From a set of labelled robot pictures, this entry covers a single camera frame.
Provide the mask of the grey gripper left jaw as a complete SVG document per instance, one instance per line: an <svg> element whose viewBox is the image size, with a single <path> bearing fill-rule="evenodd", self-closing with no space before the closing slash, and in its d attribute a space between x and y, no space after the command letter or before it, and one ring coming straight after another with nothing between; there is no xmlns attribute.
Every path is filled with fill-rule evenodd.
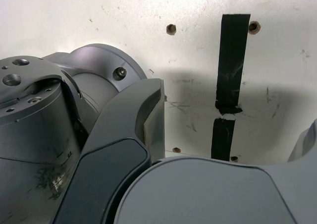
<svg viewBox="0 0 317 224"><path fill-rule="evenodd" d="M111 224L130 184L165 156L164 82L143 79L100 113L53 220Z"/></svg>

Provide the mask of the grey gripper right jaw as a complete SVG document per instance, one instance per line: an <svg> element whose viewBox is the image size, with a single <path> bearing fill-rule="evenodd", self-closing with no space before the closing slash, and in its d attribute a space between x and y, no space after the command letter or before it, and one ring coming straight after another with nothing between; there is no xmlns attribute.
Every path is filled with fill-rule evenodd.
<svg viewBox="0 0 317 224"><path fill-rule="evenodd" d="M314 224L317 125L305 154L250 166L198 157L167 158L143 172L120 201L116 224Z"/></svg>

